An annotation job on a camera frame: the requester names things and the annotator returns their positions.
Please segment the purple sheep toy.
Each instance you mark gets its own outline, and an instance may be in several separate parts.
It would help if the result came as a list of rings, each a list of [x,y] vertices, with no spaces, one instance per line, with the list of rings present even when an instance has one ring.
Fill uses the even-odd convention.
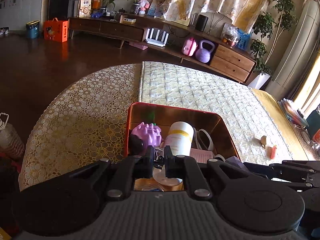
[[[129,153],[144,155],[148,146],[160,146],[162,142],[161,131],[157,125],[141,122],[129,135]]]

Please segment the pink toy case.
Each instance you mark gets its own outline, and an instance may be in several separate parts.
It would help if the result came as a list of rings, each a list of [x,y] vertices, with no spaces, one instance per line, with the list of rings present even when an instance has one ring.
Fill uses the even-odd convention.
[[[186,56],[193,56],[197,49],[197,42],[195,38],[190,37],[185,40],[183,48],[182,48],[182,53]]]

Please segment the orange gift box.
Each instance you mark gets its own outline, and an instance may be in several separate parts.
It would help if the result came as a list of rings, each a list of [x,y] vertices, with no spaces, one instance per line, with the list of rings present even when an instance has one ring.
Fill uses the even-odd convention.
[[[57,18],[46,21],[43,24],[43,32],[45,40],[66,42],[68,40],[68,21],[59,21]]]

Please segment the white wifi router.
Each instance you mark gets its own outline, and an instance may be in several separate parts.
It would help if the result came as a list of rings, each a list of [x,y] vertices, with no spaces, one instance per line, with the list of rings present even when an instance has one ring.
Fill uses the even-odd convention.
[[[165,47],[168,41],[169,33],[161,29],[148,28],[146,31],[145,42],[153,46]]]

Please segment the green orange tissue box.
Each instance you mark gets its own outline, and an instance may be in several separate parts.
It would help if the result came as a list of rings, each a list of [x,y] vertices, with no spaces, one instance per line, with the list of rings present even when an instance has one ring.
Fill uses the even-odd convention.
[[[307,131],[313,142],[319,145],[319,129],[320,129],[320,114],[319,105],[315,110],[313,110],[307,117],[307,122],[309,124]]]

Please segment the pink comb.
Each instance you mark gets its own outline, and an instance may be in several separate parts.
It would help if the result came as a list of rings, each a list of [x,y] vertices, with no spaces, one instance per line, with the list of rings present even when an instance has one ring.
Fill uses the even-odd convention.
[[[212,151],[199,150],[195,148],[190,149],[190,156],[193,157],[197,163],[206,164],[209,159],[213,159]]]

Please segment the quilted cream table mat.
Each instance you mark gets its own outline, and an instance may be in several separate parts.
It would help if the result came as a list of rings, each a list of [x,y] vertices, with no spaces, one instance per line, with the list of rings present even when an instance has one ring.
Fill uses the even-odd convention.
[[[145,61],[138,100],[218,114],[243,162],[268,165],[294,160],[251,88],[237,82],[174,64]],[[260,143],[263,135],[267,136],[266,148]],[[270,159],[270,148],[274,145],[276,157]]]

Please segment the white frame sunglasses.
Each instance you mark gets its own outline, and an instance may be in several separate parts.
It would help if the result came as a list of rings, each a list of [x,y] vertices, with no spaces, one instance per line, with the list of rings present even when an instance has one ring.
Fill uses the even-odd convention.
[[[215,146],[210,137],[209,133],[204,129],[199,129],[198,131],[194,128],[193,142],[191,144],[191,148],[212,151],[215,159],[225,161],[225,158],[215,153]]]

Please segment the white standing air conditioner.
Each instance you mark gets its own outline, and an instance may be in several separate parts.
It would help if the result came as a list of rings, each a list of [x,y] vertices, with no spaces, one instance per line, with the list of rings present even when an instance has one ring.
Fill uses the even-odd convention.
[[[319,0],[305,0],[291,41],[265,88],[276,100],[287,96],[302,77],[319,35]]]

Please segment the green small toy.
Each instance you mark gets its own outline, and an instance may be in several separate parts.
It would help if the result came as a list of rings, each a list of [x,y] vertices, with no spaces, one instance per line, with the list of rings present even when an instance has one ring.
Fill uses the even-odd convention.
[[[147,112],[146,115],[144,116],[144,122],[147,123],[147,124],[156,125],[155,112],[154,111]]]

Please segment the bag of fruit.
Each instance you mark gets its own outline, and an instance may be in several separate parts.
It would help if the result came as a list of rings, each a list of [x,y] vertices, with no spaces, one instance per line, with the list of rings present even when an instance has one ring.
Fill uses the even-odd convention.
[[[238,27],[225,23],[221,32],[221,40],[229,46],[235,47],[240,40]]]

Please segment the lace tablecloth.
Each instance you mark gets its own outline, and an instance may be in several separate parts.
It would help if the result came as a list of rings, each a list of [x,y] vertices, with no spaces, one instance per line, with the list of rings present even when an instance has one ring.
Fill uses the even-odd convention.
[[[20,189],[101,158],[121,161],[127,111],[138,100],[141,69],[140,63],[108,67],[62,91],[29,135]]]

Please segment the snack box with cartoon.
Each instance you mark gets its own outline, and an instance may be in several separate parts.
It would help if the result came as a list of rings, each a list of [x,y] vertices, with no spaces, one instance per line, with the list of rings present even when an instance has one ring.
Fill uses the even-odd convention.
[[[92,5],[92,0],[79,0],[78,16],[79,17],[89,17],[91,15],[91,5]]]

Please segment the blue trash bin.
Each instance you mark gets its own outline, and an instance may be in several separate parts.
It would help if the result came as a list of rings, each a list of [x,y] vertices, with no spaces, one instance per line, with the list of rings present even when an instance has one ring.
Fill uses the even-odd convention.
[[[39,37],[40,22],[39,20],[28,22],[26,25],[26,37],[29,39],[35,39]]]

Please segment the red metal tin box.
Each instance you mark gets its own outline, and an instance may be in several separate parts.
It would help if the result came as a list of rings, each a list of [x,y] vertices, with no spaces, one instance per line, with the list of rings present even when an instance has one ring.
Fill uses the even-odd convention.
[[[212,157],[238,157],[225,122],[216,113],[137,102],[129,107],[124,155],[146,154],[148,146],[170,146],[173,155],[206,164]]]

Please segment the stack of books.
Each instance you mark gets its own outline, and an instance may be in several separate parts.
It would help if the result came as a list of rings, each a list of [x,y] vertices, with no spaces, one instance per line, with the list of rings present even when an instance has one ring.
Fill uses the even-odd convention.
[[[304,119],[302,113],[300,113],[293,101],[283,98],[278,102],[278,104],[291,123],[302,128],[307,128],[309,126],[307,120]]]

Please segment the orange pink small stick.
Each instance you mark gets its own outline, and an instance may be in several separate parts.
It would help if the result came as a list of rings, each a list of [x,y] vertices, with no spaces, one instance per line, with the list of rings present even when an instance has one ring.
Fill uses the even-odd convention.
[[[277,146],[274,145],[270,148],[270,159],[274,159],[276,157]]]

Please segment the potted green tree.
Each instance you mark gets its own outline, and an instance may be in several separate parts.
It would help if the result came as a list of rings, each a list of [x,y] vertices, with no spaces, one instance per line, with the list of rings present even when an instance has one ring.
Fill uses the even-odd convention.
[[[286,31],[297,25],[294,0],[272,0],[272,12],[263,11],[255,21],[252,34],[254,38],[250,45],[250,52],[256,64],[253,72],[257,76],[248,85],[260,89],[272,76],[273,70],[268,62],[273,54],[278,40]]]

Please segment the purple kettlebell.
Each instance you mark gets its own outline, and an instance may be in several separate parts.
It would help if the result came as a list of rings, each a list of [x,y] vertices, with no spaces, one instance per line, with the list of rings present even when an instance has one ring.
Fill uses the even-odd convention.
[[[211,46],[211,50],[204,48],[204,44]],[[201,40],[199,43],[199,49],[196,51],[195,57],[198,61],[202,63],[208,63],[210,61],[211,53],[215,49],[215,44],[208,40]]]

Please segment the plastic water bottle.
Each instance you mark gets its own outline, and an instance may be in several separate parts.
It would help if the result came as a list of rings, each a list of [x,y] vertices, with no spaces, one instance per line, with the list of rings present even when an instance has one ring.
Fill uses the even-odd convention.
[[[9,115],[1,113],[0,147],[1,153],[18,160],[24,155],[24,143],[12,124],[8,123]]]

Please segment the round metal tin lid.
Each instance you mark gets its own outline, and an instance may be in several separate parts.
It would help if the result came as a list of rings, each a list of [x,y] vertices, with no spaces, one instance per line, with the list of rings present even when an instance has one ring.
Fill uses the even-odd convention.
[[[161,169],[153,168],[153,179],[161,185],[164,186],[178,186],[182,183],[182,180],[179,178],[168,178],[165,174],[165,167],[163,166]]]

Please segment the blue box on cabinet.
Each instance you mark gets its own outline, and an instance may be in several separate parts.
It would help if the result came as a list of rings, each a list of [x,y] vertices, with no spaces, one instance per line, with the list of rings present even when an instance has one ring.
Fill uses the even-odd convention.
[[[246,51],[251,40],[251,34],[246,33],[241,29],[238,29],[239,41],[236,44],[236,48]]]

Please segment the metal nail clipper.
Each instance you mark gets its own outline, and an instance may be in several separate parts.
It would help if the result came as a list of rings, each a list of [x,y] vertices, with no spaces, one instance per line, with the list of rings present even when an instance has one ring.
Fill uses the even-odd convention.
[[[155,155],[154,155],[154,161],[153,161],[154,168],[162,169],[164,166],[164,152],[163,149],[155,146]]]

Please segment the wooden tv cabinet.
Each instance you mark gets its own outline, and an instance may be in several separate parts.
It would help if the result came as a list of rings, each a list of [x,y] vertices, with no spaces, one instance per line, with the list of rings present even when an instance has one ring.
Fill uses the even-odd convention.
[[[217,38],[196,31],[191,27],[184,27],[180,24],[170,23],[165,20],[152,18],[150,16],[131,16],[136,19],[134,24],[119,23],[105,18],[90,17],[70,17],[68,19],[69,31],[71,37],[75,31],[81,31],[93,35],[114,38],[124,42],[136,42],[141,46],[147,46],[150,49],[159,50],[180,59],[180,62],[190,61],[207,69],[213,70],[223,76],[240,83],[246,83],[255,67],[255,61],[245,51],[233,48],[224,44]],[[207,58],[207,62],[202,62],[196,58],[196,53],[190,54],[189,49],[193,46],[185,45],[164,45],[162,47],[154,43],[148,43],[152,38],[159,42],[167,42],[169,38],[174,37],[174,30],[183,30],[187,32],[186,38],[182,41],[191,39],[197,44],[195,52],[206,50],[202,54]]]

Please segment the black speaker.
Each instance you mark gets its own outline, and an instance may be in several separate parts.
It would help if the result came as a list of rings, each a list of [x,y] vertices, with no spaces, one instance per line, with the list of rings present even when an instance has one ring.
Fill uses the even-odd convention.
[[[204,32],[207,22],[208,22],[208,17],[205,15],[199,14],[195,24],[195,30]]]

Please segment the dark lipstick tube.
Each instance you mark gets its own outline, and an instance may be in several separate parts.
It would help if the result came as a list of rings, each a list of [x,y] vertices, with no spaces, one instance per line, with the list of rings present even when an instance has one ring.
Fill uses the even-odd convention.
[[[249,172],[249,169],[236,156],[231,156],[227,158],[225,162],[237,168],[240,168],[246,172]]]

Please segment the yellow table runner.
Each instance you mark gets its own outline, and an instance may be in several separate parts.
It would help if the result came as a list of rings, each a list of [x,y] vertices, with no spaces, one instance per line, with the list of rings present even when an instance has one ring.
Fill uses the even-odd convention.
[[[289,149],[289,152],[291,153],[292,159],[317,160],[317,157],[313,156],[313,152],[310,147],[304,146],[304,142],[300,138],[300,135],[297,135],[298,130],[294,129],[291,122],[289,122],[277,100],[263,90],[251,89],[251,91],[275,123],[285,144],[287,145],[287,148]]]

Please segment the beige garlic shaped toy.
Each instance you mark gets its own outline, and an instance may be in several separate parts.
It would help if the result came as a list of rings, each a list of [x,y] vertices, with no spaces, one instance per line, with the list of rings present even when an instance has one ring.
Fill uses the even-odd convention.
[[[260,143],[262,145],[263,148],[266,148],[267,146],[267,136],[263,135],[261,138],[260,138]]]

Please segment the white yellow bottle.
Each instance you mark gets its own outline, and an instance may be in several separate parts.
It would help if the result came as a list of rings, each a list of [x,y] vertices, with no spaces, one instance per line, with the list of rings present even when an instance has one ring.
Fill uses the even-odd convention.
[[[190,124],[182,121],[175,122],[169,128],[164,146],[170,146],[173,155],[189,156],[193,135],[194,129]]]

